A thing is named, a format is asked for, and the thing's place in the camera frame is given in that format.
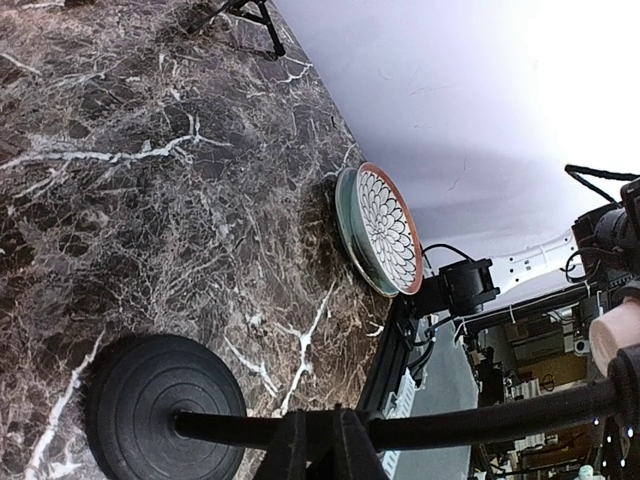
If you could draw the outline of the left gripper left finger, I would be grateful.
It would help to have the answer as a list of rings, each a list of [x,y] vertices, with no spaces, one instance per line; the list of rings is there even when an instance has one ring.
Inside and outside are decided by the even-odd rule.
[[[262,463],[258,479],[298,480],[306,478],[307,465],[306,413],[289,412],[276,430]]]

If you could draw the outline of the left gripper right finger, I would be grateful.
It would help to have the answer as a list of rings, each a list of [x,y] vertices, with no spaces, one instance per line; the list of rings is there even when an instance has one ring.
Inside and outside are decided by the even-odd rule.
[[[327,447],[312,462],[313,479],[387,479],[365,424],[351,409],[331,411]]]

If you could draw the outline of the black stand of beige microphone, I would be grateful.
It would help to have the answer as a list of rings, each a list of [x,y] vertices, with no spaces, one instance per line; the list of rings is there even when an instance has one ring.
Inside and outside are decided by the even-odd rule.
[[[331,411],[304,411],[306,478],[327,447]],[[86,402],[87,436],[111,479],[230,479],[246,449],[267,452],[283,418],[246,413],[239,385],[212,351],[150,335],[102,367]],[[620,349],[606,379],[543,397],[445,414],[363,422],[378,456],[505,441],[616,417],[639,424],[639,349]]]

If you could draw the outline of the beige pink microphone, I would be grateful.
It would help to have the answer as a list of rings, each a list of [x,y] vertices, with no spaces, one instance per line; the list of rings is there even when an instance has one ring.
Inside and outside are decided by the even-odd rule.
[[[638,345],[640,339],[639,301],[625,299],[622,304],[591,322],[589,342],[593,360],[604,376],[620,349]]]

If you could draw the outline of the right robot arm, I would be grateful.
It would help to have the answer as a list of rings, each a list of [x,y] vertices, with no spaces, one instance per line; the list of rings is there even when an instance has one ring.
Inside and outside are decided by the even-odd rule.
[[[578,165],[564,171],[578,183],[602,196],[607,203],[581,215],[571,229],[539,245],[493,258],[475,259],[445,243],[423,247],[421,254],[445,249],[461,260],[438,269],[423,281],[414,299],[415,314],[424,317],[446,310],[449,315],[430,325],[426,337],[457,318],[479,314],[484,304],[501,294],[552,271],[564,274],[568,283],[609,283],[608,273],[629,280],[619,294],[639,299],[639,176]]]

